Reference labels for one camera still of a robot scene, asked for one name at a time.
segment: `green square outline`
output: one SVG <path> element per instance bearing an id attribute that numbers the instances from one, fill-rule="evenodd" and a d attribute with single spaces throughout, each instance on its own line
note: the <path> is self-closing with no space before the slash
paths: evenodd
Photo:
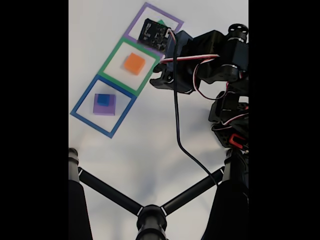
<path id="1" fill-rule="evenodd" d="M 113 78 L 112 76 L 104 73 L 104 70 L 106 69 L 106 67 L 108 66 L 108 64 L 110 63 L 110 61 L 112 60 L 112 58 L 115 56 L 116 52 L 118 51 L 118 49 L 120 48 L 120 46 L 123 44 L 129 44 L 132 47 L 140 50 L 141 52 L 149 55 L 150 57 L 154 58 L 154 64 L 152 65 L 151 69 L 149 70 L 149 72 L 147 73 L 147 75 L 145 76 L 144 80 L 142 81 L 141 85 L 139 86 L 139 88 L 137 90 L 132 89 L 131 87 L 125 85 L 124 83 L 120 82 L 119 80 Z M 128 92 L 132 93 L 133 95 L 135 95 L 136 97 L 139 96 L 139 94 L 141 93 L 142 89 L 144 89 L 145 85 L 147 84 L 147 81 L 149 80 L 149 78 L 151 77 L 152 73 L 153 73 L 153 69 L 154 67 L 160 62 L 160 56 L 156 55 L 153 52 L 148 51 L 147 49 L 145 49 L 143 46 L 138 45 L 135 42 L 130 41 L 129 39 L 125 38 L 125 37 L 121 37 L 119 42 L 115 45 L 114 49 L 112 50 L 112 52 L 110 53 L 110 55 L 108 56 L 108 58 L 106 59 L 106 61 L 104 62 L 104 64 L 102 65 L 102 67 L 100 68 L 100 70 L 98 71 L 98 75 L 110 80 L 111 82 L 117 84 L 119 87 L 127 90 Z"/>

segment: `tripod leg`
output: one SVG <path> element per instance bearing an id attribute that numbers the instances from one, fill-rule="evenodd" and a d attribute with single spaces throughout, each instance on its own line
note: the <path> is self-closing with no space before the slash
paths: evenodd
<path id="1" fill-rule="evenodd" d="M 102 194 L 114 203 L 128 210 L 130 213 L 138 216 L 138 213 L 143 208 L 142 205 L 124 195 L 123 193 L 119 192 L 115 188 L 109 186 L 100 179 L 96 178 L 95 176 L 91 175 L 81 167 L 79 167 L 78 170 L 81 172 L 80 181 L 82 183 L 92 188 L 93 190 L 96 190 L 98 193 Z"/>
<path id="2" fill-rule="evenodd" d="M 212 173 L 212 176 L 214 177 L 215 181 L 217 183 L 221 182 L 221 179 L 223 177 L 223 173 L 221 170 L 224 170 L 225 167 L 221 167 L 220 169 L 216 170 L 215 172 Z M 184 192 L 180 193 L 178 196 L 175 198 L 171 199 L 167 203 L 162 205 L 162 208 L 164 209 L 166 215 L 168 216 L 169 214 L 173 213 L 174 211 L 178 210 L 191 200 L 195 199 L 198 197 L 200 194 L 204 193 L 211 187 L 213 187 L 215 184 L 211 180 L 209 176 L 206 178 L 202 179 L 189 189 L 185 190 Z"/>
<path id="3" fill-rule="evenodd" d="M 79 181 L 78 153 L 74 148 L 69 148 L 68 164 L 68 239 L 93 240 L 85 192 Z"/>
<path id="4" fill-rule="evenodd" d="M 249 239 L 249 190 L 241 157 L 237 149 L 227 153 L 222 183 L 216 190 L 202 240 Z"/>

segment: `blue square outline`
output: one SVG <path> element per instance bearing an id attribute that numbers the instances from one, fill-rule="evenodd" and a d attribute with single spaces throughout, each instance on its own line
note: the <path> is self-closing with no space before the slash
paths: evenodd
<path id="1" fill-rule="evenodd" d="M 81 106 L 81 104 L 83 103 L 83 101 L 85 100 L 85 98 L 87 97 L 87 95 L 89 94 L 89 92 L 91 91 L 91 89 L 93 88 L 93 86 L 96 84 L 96 82 L 100 80 L 103 83 L 109 85 L 110 87 L 118 90 L 119 92 L 123 93 L 124 95 L 126 95 L 127 97 L 131 98 L 131 101 L 129 102 L 129 104 L 126 106 L 125 110 L 123 111 L 122 115 L 120 116 L 120 118 L 118 119 L 118 121 L 116 122 L 116 124 L 114 125 L 113 129 L 111 130 L 111 132 L 108 132 L 107 130 L 104 130 L 102 127 L 94 124 L 92 121 L 89 121 L 88 119 L 86 119 L 85 117 L 81 116 L 80 114 L 77 113 L 78 108 Z M 97 130 L 98 132 L 106 135 L 107 137 L 111 138 L 115 135 L 116 131 L 118 130 L 118 128 L 120 127 L 122 121 L 125 119 L 125 117 L 127 116 L 127 113 L 129 112 L 129 110 L 131 109 L 132 105 L 135 103 L 137 97 L 135 95 L 133 95 L 131 92 L 123 89 L 122 87 L 116 85 L 115 83 L 113 83 L 112 81 L 109 81 L 108 79 L 104 78 L 103 76 L 97 74 L 94 79 L 91 81 L 91 83 L 89 84 L 89 86 L 86 88 L 86 90 L 84 91 L 84 93 L 82 94 L 82 96 L 80 97 L 80 99 L 78 100 L 78 102 L 76 103 L 76 105 L 74 106 L 74 108 L 72 109 L 72 111 L 70 112 L 70 115 L 74 116 L 75 118 L 79 119 L 80 121 L 84 122 L 85 124 L 89 125 L 90 127 L 94 128 L 95 130 Z"/>

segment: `wire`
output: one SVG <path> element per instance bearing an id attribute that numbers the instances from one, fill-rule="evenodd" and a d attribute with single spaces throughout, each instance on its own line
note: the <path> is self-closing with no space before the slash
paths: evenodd
<path id="1" fill-rule="evenodd" d="M 225 84 L 225 91 L 224 91 L 224 94 L 220 97 L 217 97 L 217 98 L 210 98 L 210 97 L 207 97 L 205 96 L 196 86 L 196 74 L 197 74 L 197 71 L 198 71 L 198 68 L 199 68 L 199 65 L 201 64 L 204 64 L 204 63 L 208 63 L 212 60 L 215 60 L 214 58 L 211 58 L 211 59 L 206 59 L 206 60 L 203 60 L 201 63 L 197 64 L 194 68 L 194 71 L 193 71 L 193 75 L 192 75 L 192 82 L 193 82 L 193 88 L 195 91 L 197 91 L 202 97 L 204 97 L 205 99 L 208 99 L 208 100 L 218 100 L 218 99 L 222 99 L 224 98 L 227 93 L 228 93 L 228 87 L 229 87 L 229 82 L 226 82 Z"/>
<path id="2" fill-rule="evenodd" d="M 222 125 L 223 125 L 223 126 L 228 125 L 228 124 L 231 123 L 233 120 L 239 119 L 239 118 L 241 118 L 241 117 L 243 117 L 243 116 L 246 116 L 246 115 L 248 115 L 248 114 L 249 114 L 249 113 L 244 113 L 244 114 L 240 114 L 240 115 L 238 115 L 238 116 L 234 116 L 233 118 L 230 118 L 228 121 L 222 122 Z"/>
<path id="3" fill-rule="evenodd" d="M 220 57 L 218 54 L 204 54 L 204 55 L 194 55 L 194 56 L 179 56 L 177 57 L 177 61 L 186 61 L 186 60 L 199 60 L 199 59 L 212 59 Z M 168 57 L 161 59 L 160 62 L 163 63 L 170 63 L 173 62 L 173 57 Z"/>
<path id="4" fill-rule="evenodd" d="M 232 126 L 227 126 L 227 127 L 223 127 L 223 128 L 218 128 L 218 129 L 212 129 L 213 126 L 211 126 L 211 130 L 213 132 L 216 132 L 216 131 L 221 131 L 221 130 L 226 130 L 226 129 L 231 129 Z"/>
<path id="5" fill-rule="evenodd" d="M 174 111 L 175 111 L 175 126 L 176 126 L 176 139 L 180 149 L 193 161 L 195 161 L 212 179 L 214 184 L 218 187 L 218 183 L 216 182 L 215 178 L 209 172 L 206 167 L 199 162 L 194 156 L 192 156 L 181 144 L 180 141 L 180 120 L 179 120 L 179 106 L 178 106 L 178 83 L 177 83 L 177 52 L 178 52 L 178 39 L 176 38 L 175 34 L 169 29 L 170 34 L 174 35 L 174 51 L 173 51 L 173 96 L 174 96 Z"/>

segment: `white table surface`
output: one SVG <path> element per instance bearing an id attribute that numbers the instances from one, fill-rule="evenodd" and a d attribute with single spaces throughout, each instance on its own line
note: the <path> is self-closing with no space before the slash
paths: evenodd
<path id="1" fill-rule="evenodd" d="M 145 0 L 69 0 L 69 113 L 97 74 Z M 196 37 L 223 34 L 231 24 L 249 27 L 248 0 L 149 0 L 184 21 Z M 225 84 L 201 83 L 215 97 Z M 179 94 L 182 145 L 209 171 L 223 166 L 226 149 L 210 130 L 212 101 L 193 92 Z M 161 206 L 207 174 L 176 140 L 174 95 L 146 84 L 112 139 L 69 114 L 69 147 L 79 166 L 143 206 Z M 134 240 L 137 217 L 83 184 L 94 240 Z M 200 240 L 216 187 L 167 217 L 170 240 Z"/>

